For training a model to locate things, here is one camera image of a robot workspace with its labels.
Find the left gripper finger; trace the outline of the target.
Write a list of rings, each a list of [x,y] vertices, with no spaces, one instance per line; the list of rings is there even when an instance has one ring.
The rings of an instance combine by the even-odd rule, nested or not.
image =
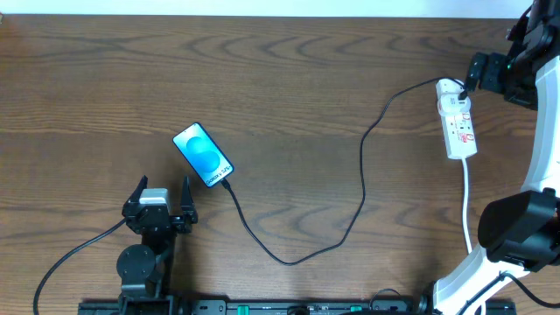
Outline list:
[[[188,176],[184,177],[181,199],[180,199],[180,209],[185,217],[188,219],[197,219],[198,213],[193,202],[193,197],[190,191],[190,180]]]
[[[133,193],[127,198],[122,206],[122,213],[123,214],[137,214],[139,212],[140,207],[140,197],[144,189],[147,188],[148,178],[146,176],[142,176],[136,189]]]

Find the blue Galaxy smartphone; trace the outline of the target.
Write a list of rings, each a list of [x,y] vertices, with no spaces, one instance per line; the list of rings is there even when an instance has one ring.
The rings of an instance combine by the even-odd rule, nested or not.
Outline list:
[[[199,122],[179,132],[172,141],[208,188],[235,171],[234,165]]]

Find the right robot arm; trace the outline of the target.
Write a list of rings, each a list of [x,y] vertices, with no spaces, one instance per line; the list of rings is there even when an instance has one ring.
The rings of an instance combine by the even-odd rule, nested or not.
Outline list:
[[[519,193],[486,206],[477,246],[428,287],[420,314],[475,314],[505,285],[559,264],[559,3],[535,0],[507,40],[506,55],[473,55],[465,80],[436,78],[437,110],[445,139],[458,140],[448,156],[460,161],[474,152],[468,93],[492,91],[536,111],[528,173]]]

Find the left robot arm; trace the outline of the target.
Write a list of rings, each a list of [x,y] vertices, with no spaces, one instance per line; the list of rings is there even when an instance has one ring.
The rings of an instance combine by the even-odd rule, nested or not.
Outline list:
[[[142,240],[127,247],[118,257],[116,270],[122,279],[118,307],[121,314],[187,314],[191,306],[170,292],[175,241],[189,234],[198,222],[184,178],[180,195],[180,214],[171,214],[169,192],[149,188],[142,177],[122,206],[124,224]]]

